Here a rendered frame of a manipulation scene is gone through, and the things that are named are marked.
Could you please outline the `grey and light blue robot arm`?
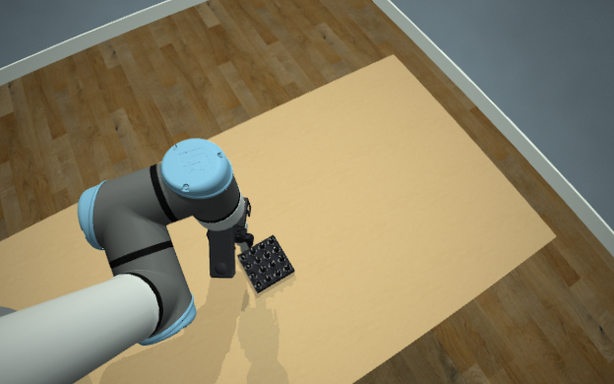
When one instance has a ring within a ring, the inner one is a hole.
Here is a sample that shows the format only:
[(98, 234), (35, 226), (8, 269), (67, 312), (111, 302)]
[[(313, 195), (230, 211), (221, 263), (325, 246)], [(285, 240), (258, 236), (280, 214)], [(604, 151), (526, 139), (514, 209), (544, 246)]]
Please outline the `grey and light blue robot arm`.
[(74, 384), (134, 344), (190, 325), (194, 296), (166, 226), (196, 218), (209, 230), (210, 277), (232, 279), (245, 208), (239, 190), (223, 150), (204, 139), (86, 190), (80, 227), (105, 251), (113, 278), (1, 316), (0, 384)]

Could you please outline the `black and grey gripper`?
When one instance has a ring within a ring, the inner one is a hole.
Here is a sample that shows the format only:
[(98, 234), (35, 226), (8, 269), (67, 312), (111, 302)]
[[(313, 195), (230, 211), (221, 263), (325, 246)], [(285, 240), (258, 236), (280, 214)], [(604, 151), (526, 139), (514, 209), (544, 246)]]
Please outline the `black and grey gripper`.
[[(254, 243), (254, 235), (251, 233), (247, 233), (248, 224), (246, 223), (247, 216), (250, 217), (251, 215), (251, 205), (250, 205), (248, 198), (246, 197), (243, 197), (243, 198), (245, 201), (244, 202), (245, 203), (244, 212), (243, 212), (242, 217), (238, 221), (238, 223), (235, 224), (235, 243), (236, 245), (240, 246), (240, 249), (242, 250), (241, 252), (244, 252), (245, 250), (251, 248)], [(248, 211), (248, 205), (249, 205), (249, 211)]]

